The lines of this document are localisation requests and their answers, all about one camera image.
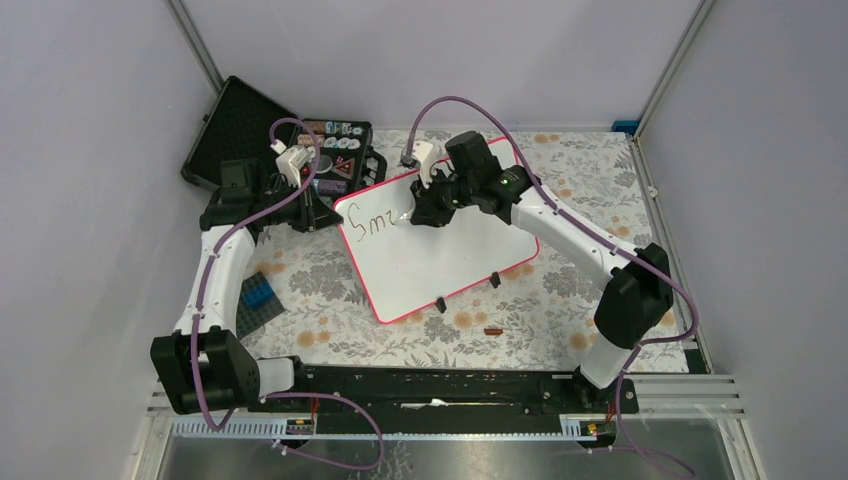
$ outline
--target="black bracket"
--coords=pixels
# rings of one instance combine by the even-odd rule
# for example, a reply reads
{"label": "black bracket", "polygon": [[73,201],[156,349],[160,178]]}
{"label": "black bracket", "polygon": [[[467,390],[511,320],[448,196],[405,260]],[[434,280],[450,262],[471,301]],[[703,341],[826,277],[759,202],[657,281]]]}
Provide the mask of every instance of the black bracket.
{"label": "black bracket", "polygon": [[439,313],[445,313],[448,311],[448,306],[445,304],[445,297],[439,297],[436,299],[436,308],[439,309]]}

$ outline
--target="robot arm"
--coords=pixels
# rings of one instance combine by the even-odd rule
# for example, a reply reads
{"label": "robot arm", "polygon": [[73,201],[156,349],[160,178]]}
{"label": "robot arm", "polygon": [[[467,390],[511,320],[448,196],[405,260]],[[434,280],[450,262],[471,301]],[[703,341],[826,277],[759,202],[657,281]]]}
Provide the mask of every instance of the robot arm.
{"label": "robot arm", "polygon": [[[223,187],[213,194],[200,217],[201,254],[194,285],[173,334],[157,337],[150,357],[159,379],[178,414],[200,411],[192,380],[190,341],[194,317],[200,314],[198,366],[210,410],[245,406],[271,392],[288,390],[294,384],[295,362],[291,358],[256,360],[235,336],[236,310],[244,271],[259,233],[268,225],[288,223],[293,229],[311,232],[341,221],[326,207],[314,190],[296,202],[274,211],[234,232],[216,254],[215,246],[236,224],[258,211],[277,204],[300,185],[299,169],[308,156],[300,147],[282,152],[277,159],[281,175],[267,177],[255,159],[222,162]],[[215,256],[210,264],[209,257]],[[203,292],[203,311],[197,308]]]}
{"label": "robot arm", "polygon": [[[433,149],[417,142],[414,154]],[[450,222],[457,208],[476,205],[508,225],[526,230],[568,257],[603,292],[595,324],[601,334],[576,375],[602,392],[618,376],[633,348],[671,308],[671,288],[636,264],[616,255],[557,214],[536,191],[522,166],[507,169],[492,156],[485,139],[466,132],[445,144],[452,163],[450,175],[433,172],[432,154],[419,157],[420,179],[411,186],[415,198],[413,225],[441,227]],[[556,195],[542,187],[551,198]],[[556,200],[558,207],[576,217],[595,233],[616,242],[616,250],[641,257],[668,273],[668,256],[651,244],[638,249],[602,230],[582,215]]]}

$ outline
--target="sticker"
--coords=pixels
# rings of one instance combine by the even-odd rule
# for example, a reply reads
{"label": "sticker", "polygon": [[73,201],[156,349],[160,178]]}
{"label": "sticker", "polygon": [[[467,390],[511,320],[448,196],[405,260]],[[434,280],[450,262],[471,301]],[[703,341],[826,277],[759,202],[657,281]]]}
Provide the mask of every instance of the sticker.
{"label": "sticker", "polygon": [[342,157],[337,158],[336,165],[333,167],[333,173],[347,178],[348,180],[353,178],[353,159],[344,159]]}
{"label": "sticker", "polygon": [[324,122],[306,122],[306,126],[311,128],[312,133],[316,135],[327,132],[326,124]]}
{"label": "sticker", "polygon": [[[315,136],[318,138],[319,142],[324,141],[323,135],[315,135]],[[300,145],[300,146],[303,146],[303,147],[310,147],[310,146],[312,146],[312,137],[309,136],[308,133],[301,133],[300,135],[297,136],[297,144]]]}
{"label": "sticker", "polygon": [[333,159],[327,155],[321,155],[318,160],[318,173],[327,173],[333,168]]}

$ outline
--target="patterned table surface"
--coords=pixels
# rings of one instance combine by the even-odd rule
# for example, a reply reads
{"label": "patterned table surface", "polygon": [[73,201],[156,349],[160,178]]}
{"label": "patterned table surface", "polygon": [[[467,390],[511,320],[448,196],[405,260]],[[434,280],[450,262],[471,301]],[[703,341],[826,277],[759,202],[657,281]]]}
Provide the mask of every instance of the patterned table surface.
{"label": "patterned table surface", "polygon": [[[419,132],[438,145],[461,131]],[[372,144],[389,160],[387,178],[408,132],[377,130]],[[488,139],[494,132],[484,133]],[[514,134],[542,181],[563,201],[638,246],[651,228],[626,138],[617,133]],[[257,358],[296,354],[307,363],[573,370],[597,338],[592,313],[600,292],[567,258],[542,244],[529,263],[389,325],[373,313],[336,228],[303,235],[288,226],[263,233],[248,271],[262,271],[287,311],[242,342]],[[484,327],[503,328],[498,337]],[[671,313],[648,336],[677,333]],[[679,344],[651,345],[636,371],[686,372]]]}

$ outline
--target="whiteboard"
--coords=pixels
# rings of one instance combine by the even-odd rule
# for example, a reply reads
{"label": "whiteboard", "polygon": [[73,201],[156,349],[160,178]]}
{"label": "whiteboard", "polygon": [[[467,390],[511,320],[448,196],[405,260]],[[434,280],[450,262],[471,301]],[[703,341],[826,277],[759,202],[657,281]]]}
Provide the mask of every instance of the whiteboard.
{"label": "whiteboard", "polygon": [[[505,138],[489,146],[503,168],[517,163]],[[409,186],[417,173],[348,195],[333,206],[344,217],[339,230],[380,323],[432,305],[539,253],[536,237],[477,207],[457,210],[442,228],[403,220],[414,206]]]}

